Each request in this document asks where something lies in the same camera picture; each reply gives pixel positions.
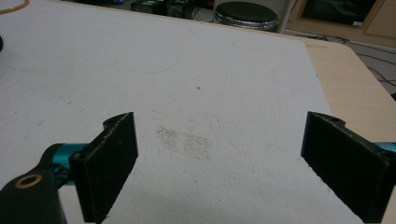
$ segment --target black plastic pad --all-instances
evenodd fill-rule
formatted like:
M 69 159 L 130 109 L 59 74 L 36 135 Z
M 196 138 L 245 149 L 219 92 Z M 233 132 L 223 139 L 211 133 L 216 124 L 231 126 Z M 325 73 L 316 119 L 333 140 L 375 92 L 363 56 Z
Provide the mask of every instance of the black plastic pad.
M 108 119 L 104 126 L 89 145 L 69 158 L 86 222 L 105 220 L 138 156 L 133 113 Z
M 396 154 L 340 119 L 308 112 L 301 155 L 363 222 L 381 222 L 396 182 Z

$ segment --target screw hole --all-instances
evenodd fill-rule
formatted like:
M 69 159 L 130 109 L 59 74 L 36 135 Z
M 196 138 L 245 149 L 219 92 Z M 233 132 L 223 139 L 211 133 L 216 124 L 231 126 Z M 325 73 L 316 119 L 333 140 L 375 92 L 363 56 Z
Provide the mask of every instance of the screw hole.
M 28 189 L 34 185 L 36 185 L 38 182 L 41 181 L 43 178 L 42 175 L 27 175 L 17 181 L 15 183 L 15 188 L 17 189 Z

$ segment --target electronic equipment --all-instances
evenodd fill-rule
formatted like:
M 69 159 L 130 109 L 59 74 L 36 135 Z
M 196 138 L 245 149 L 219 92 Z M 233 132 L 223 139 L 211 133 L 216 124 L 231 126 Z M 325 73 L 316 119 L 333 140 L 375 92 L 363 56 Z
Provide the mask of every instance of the electronic equipment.
M 166 15 L 169 17 L 191 20 L 192 12 L 193 5 L 190 1 L 169 0 L 166 3 Z
M 303 17 L 362 26 L 375 0 L 308 0 Z
M 166 3 L 164 1 L 137 0 L 132 2 L 131 10 L 166 16 Z

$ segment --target floor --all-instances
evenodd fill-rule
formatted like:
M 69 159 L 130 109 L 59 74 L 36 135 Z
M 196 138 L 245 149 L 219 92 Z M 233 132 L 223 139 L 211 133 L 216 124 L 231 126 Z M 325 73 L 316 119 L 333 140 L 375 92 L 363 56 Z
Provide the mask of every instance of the floor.
M 80 1 L 87 2 L 88 4 L 92 2 L 92 0 Z M 123 4 L 121 5 L 115 5 L 112 3 L 112 1 L 108 1 L 108 3 L 102 5 L 102 7 L 114 7 L 123 10 L 130 10 L 131 2 L 133 1 L 136 0 L 124 0 Z M 195 21 L 214 22 L 212 15 L 213 10 L 196 7 L 192 12 L 192 19 Z M 389 94 L 394 94 L 394 98 L 396 100 L 396 49 L 390 49 L 381 46 L 371 46 L 364 43 L 357 43 L 331 36 L 308 35 L 288 30 L 285 31 L 285 34 L 305 36 L 307 38 L 315 38 L 322 41 L 332 41 L 349 46 L 356 52 L 356 54 L 366 64 L 367 68 L 373 73 L 376 79 L 389 92 Z

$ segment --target black box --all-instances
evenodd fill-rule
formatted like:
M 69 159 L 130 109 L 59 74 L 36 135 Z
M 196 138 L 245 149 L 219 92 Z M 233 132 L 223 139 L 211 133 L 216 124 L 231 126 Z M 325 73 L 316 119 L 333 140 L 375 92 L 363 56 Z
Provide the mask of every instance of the black box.
M 164 1 L 137 0 L 132 2 L 131 10 L 166 16 L 166 3 Z
M 166 15 L 191 20 L 193 6 L 191 1 L 169 0 L 166 3 Z

